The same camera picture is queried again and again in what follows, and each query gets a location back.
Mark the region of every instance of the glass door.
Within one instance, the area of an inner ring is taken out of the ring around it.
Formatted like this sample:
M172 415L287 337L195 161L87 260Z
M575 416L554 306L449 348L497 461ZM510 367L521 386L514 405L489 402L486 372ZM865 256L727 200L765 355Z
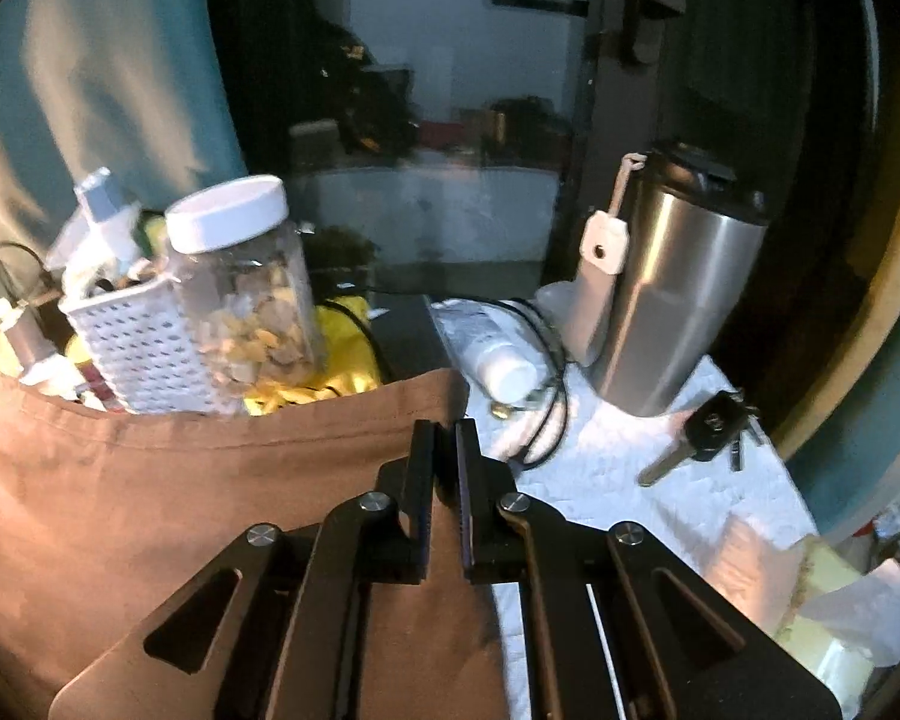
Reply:
M578 191L600 0L209 6L247 167L316 225L312 269L533 293Z

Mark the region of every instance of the brown cloth bag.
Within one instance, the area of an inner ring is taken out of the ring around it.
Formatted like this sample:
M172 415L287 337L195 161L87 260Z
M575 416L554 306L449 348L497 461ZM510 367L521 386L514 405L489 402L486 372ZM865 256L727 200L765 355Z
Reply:
M439 370L264 418L104 415L0 375L0 675L31 717L242 529L321 521L403 457L413 420L459 418ZM434 498L421 586L375 586L362 720L504 720L487 589Z

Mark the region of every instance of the car key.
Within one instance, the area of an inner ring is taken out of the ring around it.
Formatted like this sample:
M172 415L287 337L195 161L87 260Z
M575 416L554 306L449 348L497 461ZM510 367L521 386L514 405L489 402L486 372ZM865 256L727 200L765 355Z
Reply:
M643 469L637 483L648 488L690 459L708 463L740 435L748 421L745 404L731 392L717 392L687 418L677 447Z
M746 412L748 413L748 418L746 419L746 427L744 431L751 435L751 438L754 439L754 443L757 446L764 445L763 433L760 430L760 424L757 422L757 418L760 416L760 410L756 408L756 406L750 406L744 400L744 392L741 389L738 389L733 394L733 399L737 401L737 403L741 403L746 407ZM743 433L736 437L733 440L733 443L730 445L730 470L731 471L742 471L744 469L744 437Z

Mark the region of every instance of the small bottle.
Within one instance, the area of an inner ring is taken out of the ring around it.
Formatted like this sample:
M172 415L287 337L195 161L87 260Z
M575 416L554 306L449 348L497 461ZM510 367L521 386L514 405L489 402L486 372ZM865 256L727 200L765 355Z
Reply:
M74 186L74 194L97 250L115 260L123 274L143 253L136 237L140 208L127 205L117 179L106 167L94 170Z
M546 371L528 359L476 303L444 306L439 317L461 370L496 402L519 403L542 384Z

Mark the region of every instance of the key fob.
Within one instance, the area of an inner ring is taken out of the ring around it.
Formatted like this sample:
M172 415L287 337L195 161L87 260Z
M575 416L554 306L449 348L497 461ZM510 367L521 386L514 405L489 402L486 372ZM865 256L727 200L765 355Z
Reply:
M736 439L749 422L749 410L727 391L717 392L683 425L683 436L693 447L693 459L708 463Z

